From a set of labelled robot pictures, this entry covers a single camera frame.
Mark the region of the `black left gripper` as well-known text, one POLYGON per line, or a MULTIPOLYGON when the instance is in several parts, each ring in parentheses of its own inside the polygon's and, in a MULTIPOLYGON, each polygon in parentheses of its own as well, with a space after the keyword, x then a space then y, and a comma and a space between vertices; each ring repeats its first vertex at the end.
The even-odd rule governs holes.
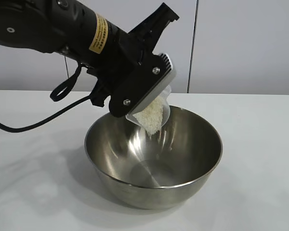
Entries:
POLYGON ((169 57, 153 50, 167 25, 178 19, 162 3, 127 33, 90 11, 86 24, 94 34, 87 72, 98 79, 90 94, 92 105, 103 107, 107 97, 111 108, 145 107, 153 101, 173 79, 169 57))

